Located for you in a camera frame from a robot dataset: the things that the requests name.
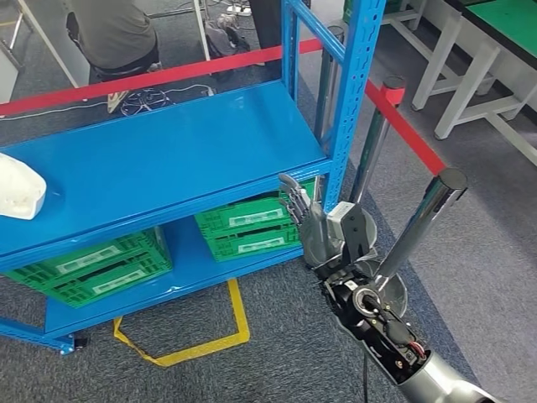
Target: shelf board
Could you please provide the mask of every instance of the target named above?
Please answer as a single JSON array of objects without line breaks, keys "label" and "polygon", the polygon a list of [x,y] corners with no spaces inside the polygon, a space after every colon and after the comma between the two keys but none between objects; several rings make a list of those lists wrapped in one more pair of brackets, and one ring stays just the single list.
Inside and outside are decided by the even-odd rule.
[{"label": "shelf board", "polygon": [[301,248],[280,249],[219,263],[213,259],[193,217],[170,222],[164,231],[173,262],[171,272],[81,308],[49,298],[46,336],[65,336],[302,254]]},{"label": "shelf board", "polygon": [[280,81],[0,148],[48,184],[34,220],[0,217],[0,272],[330,170]]}]

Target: gray shirt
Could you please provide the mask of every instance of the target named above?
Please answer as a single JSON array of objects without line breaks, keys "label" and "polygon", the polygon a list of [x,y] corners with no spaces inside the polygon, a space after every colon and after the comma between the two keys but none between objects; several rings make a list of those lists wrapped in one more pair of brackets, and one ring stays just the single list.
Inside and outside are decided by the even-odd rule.
[{"label": "gray shirt", "polygon": [[72,0],[78,40],[91,63],[116,69],[149,53],[156,42],[149,18],[134,0]]}]

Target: red barrier tape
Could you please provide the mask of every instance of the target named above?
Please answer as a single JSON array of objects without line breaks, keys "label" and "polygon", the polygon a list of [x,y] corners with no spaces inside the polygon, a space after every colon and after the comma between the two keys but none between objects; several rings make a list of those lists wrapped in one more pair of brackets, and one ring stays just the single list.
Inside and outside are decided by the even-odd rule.
[{"label": "red barrier tape", "polygon": [[[301,54],[321,50],[322,45],[318,39],[308,39],[300,42],[299,51]],[[170,81],[184,80],[197,76],[237,69],[256,63],[267,62],[281,59],[282,47],[275,46],[263,50],[252,50],[247,53],[223,57],[209,61],[201,61],[190,65],[180,65],[162,71],[157,71],[141,76],[124,78],[121,80],[101,82],[91,86],[80,88],[69,88],[56,92],[26,97],[17,101],[0,104],[0,116],[14,113],[28,112],[32,109],[42,107],[52,107],[67,102],[81,101],[103,97],[113,92],[135,90],[148,86],[156,86]],[[371,81],[367,80],[365,93],[379,110],[382,112],[395,130],[397,130],[407,144],[415,152],[425,166],[434,175],[443,170],[445,165],[437,155],[428,147],[419,134],[403,118],[396,108],[375,87]]]},{"label": "red barrier tape", "polygon": [[379,111],[385,116],[388,121],[393,126],[400,136],[408,144],[416,155],[418,156],[425,166],[428,167],[433,175],[438,175],[446,165],[440,160],[440,157],[434,153],[431,147],[425,143],[410,123],[407,122],[396,108],[393,107],[388,100],[382,96],[373,82],[367,80],[365,85],[365,94],[373,101]]},{"label": "red barrier tape", "polygon": [[[321,50],[322,45],[318,39],[308,39],[300,42],[299,51],[302,53],[315,52]],[[28,112],[32,109],[41,107],[53,107],[67,102],[81,101],[83,99],[92,99],[103,97],[103,95],[112,94],[127,90],[136,90],[148,86],[157,86],[170,81],[184,80],[197,76],[205,76],[207,74],[237,69],[247,65],[253,65],[271,60],[281,59],[282,47],[275,46],[262,50],[252,50],[247,53],[241,53],[220,59],[209,61],[201,61],[192,63],[190,65],[180,65],[162,71],[155,71],[151,74],[143,74],[123,78],[121,80],[100,82],[91,86],[81,86],[80,88],[69,88],[68,90],[60,90],[56,92],[48,92],[42,95],[26,97],[17,101],[0,104],[0,116],[11,115],[14,113]]]}]

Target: white label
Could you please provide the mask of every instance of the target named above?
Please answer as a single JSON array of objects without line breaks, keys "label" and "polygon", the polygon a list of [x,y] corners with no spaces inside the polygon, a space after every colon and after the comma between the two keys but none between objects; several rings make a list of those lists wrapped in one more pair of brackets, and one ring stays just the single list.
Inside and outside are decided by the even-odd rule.
[{"label": "white label", "polygon": [[354,282],[352,281],[352,280],[346,281],[346,282],[345,282],[345,285],[347,286],[347,288],[348,288],[348,289],[351,290],[351,291],[354,291],[354,290],[356,290],[356,289],[357,288],[357,285],[356,285],[356,283],[354,283]]},{"label": "white label", "polygon": [[124,275],[118,279],[109,281],[108,283],[104,283],[101,285],[97,285],[97,287],[93,288],[93,292],[97,295],[103,294],[103,292],[113,290],[121,285],[132,283],[133,281],[141,279],[142,277],[145,277],[146,275],[147,274],[144,273],[143,270],[133,271],[132,273],[130,273],[128,275]]},{"label": "white label", "polygon": [[247,254],[249,252],[254,252],[256,250],[275,248],[276,246],[281,246],[284,244],[285,239],[284,239],[284,237],[269,239],[267,241],[249,243],[248,245],[239,245],[239,253]]},{"label": "white label", "polygon": [[281,208],[275,210],[269,210],[268,212],[258,212],[256,214],[249,214],[247,216],[230,217],[230,227],[241,227],[242,225],[252,224],[254,222],[263,222],[277,220],[284,217],[284,211]]},{"label": "white label", "polygon": [[82,269],[91,264],[100,262],[102,260],[108,259],[120,253],[121,251],[115,246],[109,246],[108,248],[101,249],[92,254],[87,254],[86,256],[83,256],[81,258],[72,260],[64,264],[59,264],[56,266],[56,268],[63,275],[66,275],[67,273],[71,273],[72,271]]}]

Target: stanchion post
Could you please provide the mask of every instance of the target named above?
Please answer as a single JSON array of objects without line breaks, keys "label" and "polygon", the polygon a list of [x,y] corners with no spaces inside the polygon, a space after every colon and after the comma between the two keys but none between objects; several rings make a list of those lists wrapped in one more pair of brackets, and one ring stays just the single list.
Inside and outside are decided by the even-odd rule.
[{"label": "stanchion post", "polygon": [[[330,32],[333,34],[339,42],[345,40],[345,31],[339,25],[328,27]],[[326,49],[322,51],[322,63],[321,76],[319,77],[319,91],[318,106],[315,113],[315,124],[314,134],[315,138],[321,142],[330,125],[330,115],[333,105],[333,96],[338,79],[339,64],[333,62],[333,57],[330,55]]]},{"label": "stanchion post", "polygon": [[[381,87],[390,103],[394,107],[399,106],[405,94],[405,81],[398,76],[386,77]],[[360,165],[357,168],[350,201],[354,203],[361,202],[362,197],[370,186],[371,176],[375,165],[379,160],[386,134],[389,130],[389,122],[379,109],[375,109],[371,124],[369,126],[367,137],[365,138],[364,148],[361,150]]]},{"label": "stanchion post", "polygon": [[467,187],[466,175],[454,168],[445,168],[433,178],[423,200],[379,267],[375,275],[379,290],[394,277],[434,222],[462,196]]}]

